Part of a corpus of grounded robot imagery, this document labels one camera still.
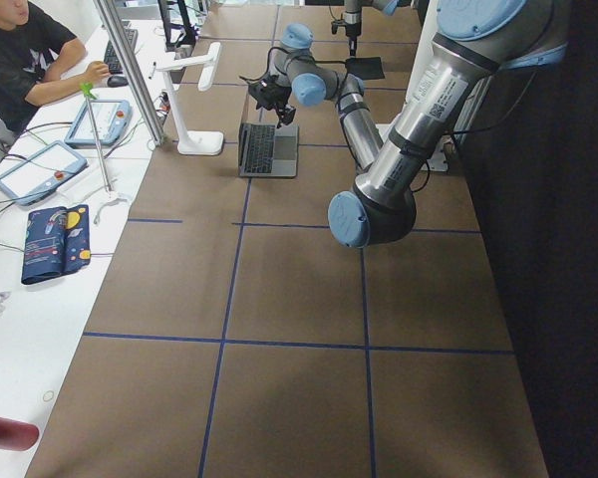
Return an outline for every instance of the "black curtain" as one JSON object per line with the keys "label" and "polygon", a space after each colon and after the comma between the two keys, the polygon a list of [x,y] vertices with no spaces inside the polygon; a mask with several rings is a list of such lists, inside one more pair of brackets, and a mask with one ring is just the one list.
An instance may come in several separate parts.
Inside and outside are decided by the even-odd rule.
{"label": "black curtain", "polygon": [[[551,478],[598,477],[598,1],[574,1],[565,61],[461,156]],[[495,76],[472,128],[532,71]]]}

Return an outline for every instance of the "tablet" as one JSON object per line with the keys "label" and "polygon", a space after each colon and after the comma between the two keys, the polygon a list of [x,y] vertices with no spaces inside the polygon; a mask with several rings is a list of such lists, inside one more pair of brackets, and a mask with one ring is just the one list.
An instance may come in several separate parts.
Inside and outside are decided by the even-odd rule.
{"label": "tablet", "polygon": [[16,204],[26,206],[45,198],[86,166],[83,156],[54,141],[0,174],[0,189]]}
{"label": "tablet", "polygon": [[[96,119],[98,137],[102,146],[113,145],[127,127],[131,117],[131,105],[126,100],[92,100],[93,116]],[[64,142],[71,147],[95,147],[91,119],[85,101],[73,120]]]}

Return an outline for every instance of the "computer keyboard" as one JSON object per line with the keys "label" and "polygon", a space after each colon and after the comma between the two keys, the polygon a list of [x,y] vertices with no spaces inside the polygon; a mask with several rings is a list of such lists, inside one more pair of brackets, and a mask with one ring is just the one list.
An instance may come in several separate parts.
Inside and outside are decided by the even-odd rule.
{"label": "computer keyboard", "polygon": [[[136,44],[138,43],[138,30],[133,28],[125,28],[124,31],[127,35],[127,40],[129,40],[129,44],[131,45],[131,49],[134,50],[136,48]],[[122,72],[122,63],[120,63],[120,59],[118,58],[111,41],[109,41],[107,50],[104,52],[103,61],[109,65],[109,72],[111,72],[112,75]]]}
{"label": "computer keyboard", "polygon": [[275,126],[273,124],[252,124],[246,150],[245,172],[269,173],[272,171]]}

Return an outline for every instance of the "red cup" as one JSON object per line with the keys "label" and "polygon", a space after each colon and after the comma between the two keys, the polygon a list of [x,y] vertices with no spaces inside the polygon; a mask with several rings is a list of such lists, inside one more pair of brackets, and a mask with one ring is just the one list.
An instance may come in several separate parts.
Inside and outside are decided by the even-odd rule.
{"label": "red cup", "polygon": [[0,417],[0,449],[24,451],[38,441],[40,430],[36,425]]}

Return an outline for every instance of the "laptop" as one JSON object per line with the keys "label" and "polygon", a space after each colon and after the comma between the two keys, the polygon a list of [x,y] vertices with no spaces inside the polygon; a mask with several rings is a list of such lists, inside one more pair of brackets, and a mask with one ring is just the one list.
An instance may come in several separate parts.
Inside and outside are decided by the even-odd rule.
{"label": "laptop", "polygon": [[248,122],[249,107],[250,95],[246,92],[239,125],[239,176],[295,177],[299,127]]}

